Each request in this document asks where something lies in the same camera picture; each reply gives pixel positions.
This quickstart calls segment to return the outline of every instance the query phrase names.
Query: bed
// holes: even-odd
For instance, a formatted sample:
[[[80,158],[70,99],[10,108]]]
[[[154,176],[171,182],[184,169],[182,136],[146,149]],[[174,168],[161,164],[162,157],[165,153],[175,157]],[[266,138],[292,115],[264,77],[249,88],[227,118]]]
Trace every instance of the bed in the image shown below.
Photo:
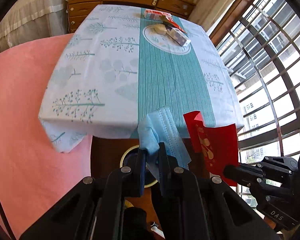
[[[0,52],[68,33],[65,0],[18,0],[0,22]]]

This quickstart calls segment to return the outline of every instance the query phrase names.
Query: red envelope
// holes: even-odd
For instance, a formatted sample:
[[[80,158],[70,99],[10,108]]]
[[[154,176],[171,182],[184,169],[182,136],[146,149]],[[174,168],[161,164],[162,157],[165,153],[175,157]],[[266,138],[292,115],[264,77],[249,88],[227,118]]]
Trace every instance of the red envelope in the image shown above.
[[[219,175],[229,186],[237,183],[223,175],[226,165],[238,166],[238,139],[235,124],[210,128],[204,126],[200,111],[183,115],[194,152],[203,153],[207,171]]]

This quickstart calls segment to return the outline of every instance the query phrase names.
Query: blue face mask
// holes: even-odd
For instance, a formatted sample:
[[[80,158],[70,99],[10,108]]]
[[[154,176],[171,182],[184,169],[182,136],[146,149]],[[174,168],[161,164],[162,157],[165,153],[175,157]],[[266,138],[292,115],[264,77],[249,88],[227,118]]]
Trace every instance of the blue face mask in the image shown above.
[[[188,170],[191,158],[178,133],[170,109],[167,106],[148,113],[138,124],[140,149],[147,150],[147,168],[159,180],[159,142],[164,142],[167,155],[176,157],[178,165]]]

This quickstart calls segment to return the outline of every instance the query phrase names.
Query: tablecloth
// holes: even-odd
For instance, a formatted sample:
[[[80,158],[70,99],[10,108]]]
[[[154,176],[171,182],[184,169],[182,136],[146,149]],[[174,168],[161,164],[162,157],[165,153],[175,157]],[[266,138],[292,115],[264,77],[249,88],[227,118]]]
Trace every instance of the tablecloth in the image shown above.
[[[179,46],[145,19],[144,9],[98,5],[62,53],[39,113],[56,150],[68,152],[86,134],[137,138],[138,122],[169,106],[182,137],[183,114],[202,112],[219,127],[243,117],[226,67],[205,31],[173,17],[191,43]]]

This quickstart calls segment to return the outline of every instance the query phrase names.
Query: pink surface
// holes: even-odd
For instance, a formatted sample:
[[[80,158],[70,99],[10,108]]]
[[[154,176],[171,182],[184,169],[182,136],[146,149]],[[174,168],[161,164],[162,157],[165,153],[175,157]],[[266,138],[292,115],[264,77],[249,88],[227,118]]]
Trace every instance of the pink surface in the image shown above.
[[[58,153],[37,117],[71,36],[31,41],[0,53],[0,201],[17,239],[90,175],[92,136],[70,153]]]

